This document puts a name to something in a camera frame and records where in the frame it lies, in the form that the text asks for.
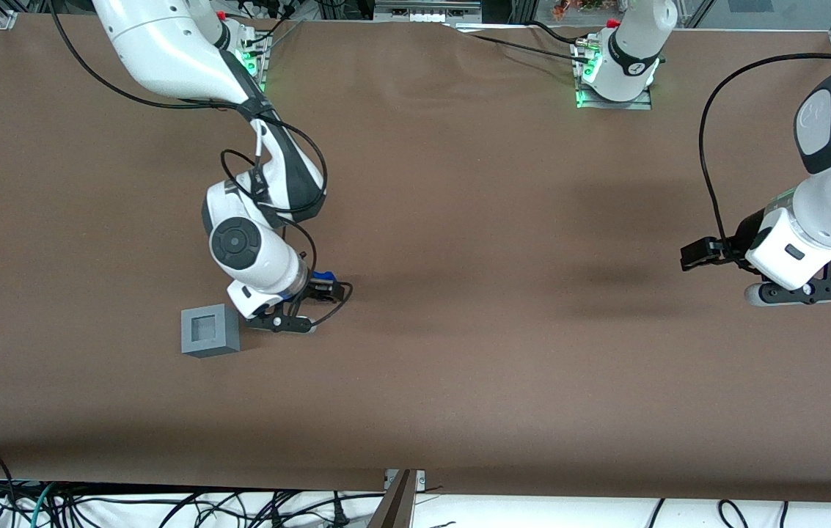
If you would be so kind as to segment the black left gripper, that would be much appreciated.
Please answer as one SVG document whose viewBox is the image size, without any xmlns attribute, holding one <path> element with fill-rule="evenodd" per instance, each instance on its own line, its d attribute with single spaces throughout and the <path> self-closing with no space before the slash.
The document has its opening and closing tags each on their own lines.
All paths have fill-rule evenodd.
<svg viewBox="0 0 831 528">
<path fill-rule="evenodd" d="M 765 210 L 761 208 L 740 221 L 731 237 L 731 248 L 723 238 L 717 237 L 703 237 L 684 245 L 681 248 L 681 270 L 686 273 L 703 266 L 737 264 L 745 271 L 767 271 L 767 264 L 753 261 L 748 255 L 767 237 L 763 231 L 770 233 L 772 229 L 770 224 L 767 227 L 763 225 L 764 217 Z"/>
</svg>

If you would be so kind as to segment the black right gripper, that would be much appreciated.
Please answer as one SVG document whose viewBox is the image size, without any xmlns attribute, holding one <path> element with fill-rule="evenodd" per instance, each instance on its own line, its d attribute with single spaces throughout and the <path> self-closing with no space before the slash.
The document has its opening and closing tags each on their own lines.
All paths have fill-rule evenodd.
<svg viewBox="0 0 831 528">
<path fill-rule="evenodd" d="M 291 295 L 288 298 L 288 303 L 291 305 L 300 305 L 307 298 L 314 297 L 318 303 L 330 303 L 330 285 L 317 285 L 314 277 L 307 277 L 302 282 L 301 287 L 297 285 L 292 287 Z M 331 288 L 332 303 L 344 303 L 349 297 L 348 283 L 334 283 Z"/>
</svg>

